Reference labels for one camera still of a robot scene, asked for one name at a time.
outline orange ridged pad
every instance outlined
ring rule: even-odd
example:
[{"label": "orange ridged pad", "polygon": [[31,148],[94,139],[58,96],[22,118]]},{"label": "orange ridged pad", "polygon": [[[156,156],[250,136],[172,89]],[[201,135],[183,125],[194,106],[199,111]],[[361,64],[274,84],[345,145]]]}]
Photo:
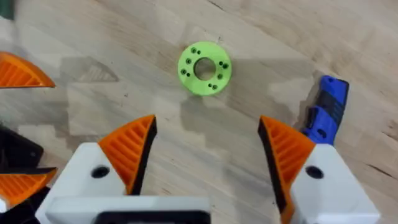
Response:
[{"label": "orange ridged pad", "polygon": [[146,143],[154,128],[152,126],[154,122],[154,115],[139,118],[115,130],[98,142],[126,185],[127,194],[132,194],[137,175],[141,171],[139,170],[141,159],[144,154],[147,157],[149,153],[144,151],[149,150],[146,149]]},{"label": "orange ridged pad", "polygon": [[315,143],[290,126],[266,116],[260,117],[259,135],[266,152],[281,222],[290,223],[294,214],[290,188]]},{"label": "orange ridged pad", "polygon": [[37,66],[16,55],[0,52],[0,88],[55,87]]},{"label": "orange ridged pad", "polygon": [[12,208],[45,187],[57,172],[48,168],[43,174],[0,174],[0,196]]}]

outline hole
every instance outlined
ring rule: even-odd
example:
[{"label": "hole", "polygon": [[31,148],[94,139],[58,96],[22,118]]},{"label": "hole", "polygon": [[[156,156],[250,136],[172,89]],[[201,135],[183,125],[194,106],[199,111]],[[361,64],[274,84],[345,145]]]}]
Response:
[{"label": "hole", "polygon": [[106,176],[108,173],[110,172],[109,167],[106,167],[104,165],[98,166],[97,168],[94,168],[91,171],[91,176],[92,178],[103,178],[104,176]]},{"label": "hole", "polygon": [[324,130],[318,129],[317,131],[323,138],[326,138],[326,132]]},{"label": "hole", "polygon": [[216,65],[208,58],[201,58],[193,66],[193,72],[200,80],[209,80],[216,72]]},{"label": "hole", "polygon": [[322,179],[323,178],[323,172],[316,166],[308,166],[305,168],[306,173],[314,178],[314,179]]}]

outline screw hole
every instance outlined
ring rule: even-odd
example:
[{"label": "screw hole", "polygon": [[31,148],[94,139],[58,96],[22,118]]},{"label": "screw hole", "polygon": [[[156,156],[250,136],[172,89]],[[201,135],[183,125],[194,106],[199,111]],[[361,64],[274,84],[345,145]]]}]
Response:
[{"label": "screw hole", "polygon": [[318,129],[317,131],[323,138],[326,138],[326,132],[324,130]]},{"label": "screw hole", "polygon": [[314,179],[322,179],[323,172],[316,166],[308,166],[305,168],[306,173]]},{"label": "screw hole", "polygon": [[94,168],[91,171],[91,176],[92,176],[92,178],[99,179],[99,178],[105,177],[109,172],[110,172],[109,167],[101,165],[101,166]]}]

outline orange gripper pad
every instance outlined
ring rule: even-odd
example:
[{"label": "orange gripper pad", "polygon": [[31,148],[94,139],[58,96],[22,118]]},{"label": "orange gripper pad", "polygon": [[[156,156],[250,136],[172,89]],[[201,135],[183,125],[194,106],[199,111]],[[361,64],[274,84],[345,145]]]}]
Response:
[{"label": "orange gripper pad", "polygon": [[266,116],[260,117],[258,131],[267,156],[280,220],[288,224],[294,214],[290,188],[315,143],[290,126]]},{"label": "orange gripper pad", "polygon": [[45,187],[56,172],[57,168],[43,168],[26,173],[0,174],[0,196],[12,208]]},{"label": "orange gripper pad", "polygon": [[124,125],[98,142],[126,185],[128,195],[139,195],[141,191],[156,133],[156,118],[149,115]]},{"label": "orange gripper pad", "polygon": [[16,55],[0,52],[0,88],[55,87],[37,66]]}]

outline white plastic housing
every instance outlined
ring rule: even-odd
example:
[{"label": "white plastic housing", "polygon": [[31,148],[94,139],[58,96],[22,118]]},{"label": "white plastic housing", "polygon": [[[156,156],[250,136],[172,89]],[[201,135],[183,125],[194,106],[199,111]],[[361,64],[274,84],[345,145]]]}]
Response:
[{"label": "white plastic housing", "polygon": [[[109,174],[95,179],[98,166]],[[207,198],[126,196],[125,185],[97,143],[83,143],[69,160],[36,211],[41,224],[89,224],[110,211],[186,211],[210,213]]]},{"label": "white plastic housing", "polygon": [[[307,173],[314,166],[323,173]],[[290,195],[295,206],[292,224],[374,224],[380,213],[336,149],[317,144],[294,180]]]}]

